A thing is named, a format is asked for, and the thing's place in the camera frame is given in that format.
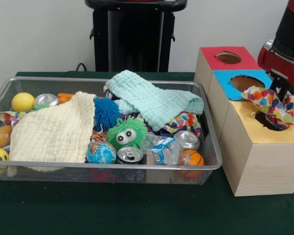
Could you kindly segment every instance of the bottle label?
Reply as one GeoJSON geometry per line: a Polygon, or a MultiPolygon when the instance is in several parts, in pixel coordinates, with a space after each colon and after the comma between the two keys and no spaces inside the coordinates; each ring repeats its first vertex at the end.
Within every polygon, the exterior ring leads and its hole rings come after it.
{"type": "Polygon", "coordinates": [[[151,148],[151,152],[155,158],[156,164],[164,164],[165,154],[164,150],[170,145],[175,139],[166,137],[163,140],[159,141],[155,146],[151,148]]]}

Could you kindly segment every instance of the yellow box top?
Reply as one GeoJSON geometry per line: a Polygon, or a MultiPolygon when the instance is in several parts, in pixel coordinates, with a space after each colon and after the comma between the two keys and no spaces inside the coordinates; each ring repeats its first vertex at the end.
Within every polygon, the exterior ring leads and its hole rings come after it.
{"type": "Polygon", "coordinates": [[[253,143],[294,143],[294,125],[284,131],[272,131],[255,119],[258,111],[250,101],[231,101],[253,143]]]}

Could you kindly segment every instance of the dark green tablecloth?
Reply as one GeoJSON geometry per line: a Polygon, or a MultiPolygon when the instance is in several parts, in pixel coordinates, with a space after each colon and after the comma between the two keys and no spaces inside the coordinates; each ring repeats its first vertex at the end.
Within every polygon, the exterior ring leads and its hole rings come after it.
{"type": "MultiPolygon", "coordinates": [[[[108,73],[18,73],[110,78],[108,73]]],[[[192,73],[143,74],[192,80],[192,73]]],[[[203,186],[0,182],[0,235],[293,235],[294,194],[235,198],[222,169],[203,186]]]]}

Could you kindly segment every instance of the metal basket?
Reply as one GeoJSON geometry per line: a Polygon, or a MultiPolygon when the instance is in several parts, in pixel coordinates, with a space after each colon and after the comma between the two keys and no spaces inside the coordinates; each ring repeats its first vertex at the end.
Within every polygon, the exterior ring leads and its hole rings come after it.
{"type": "MultiPolygon", "coordinates": [[[[33,96],[43,93],[58,94],[83,91],[104,96],[105,79],[15,77],[7,80],[0,88],[0,111],[11,110],[11,100],[20,92],[33,96]]],[[[190,91],[204,101],[204,113],[200,116],[203,133],[200,136],[199,153],[205,166],[184,165],[132,165],[132,164],[74,164],[0,161],[0,167],[17,167],[18,173],[9,177],[7,173],[0,180],[9,181],[56,181],[56,182],[107,182],[107,183],[150,183],[150,184],[199,184],[208,179],[213,170],[222,165],[222,157],[212,124],[211,115],[203,87],[195,82],[152,81],[161,89],[190,91]],[[40,171],[49,167],[54,171],[40,171]]]]}

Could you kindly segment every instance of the mint green towel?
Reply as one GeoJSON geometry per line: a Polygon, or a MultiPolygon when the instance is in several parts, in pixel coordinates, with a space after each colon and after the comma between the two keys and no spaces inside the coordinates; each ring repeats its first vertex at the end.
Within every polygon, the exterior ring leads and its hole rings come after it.
{"type": "Polygon", "coordinates": [[[128,70],[115,75],[106,86],[121,98],[122,114],[141,113],[154,131],[159,131],[182,111],[201,115],[204,108],[199,96],[186,91],[162,90],[128,70]]]}

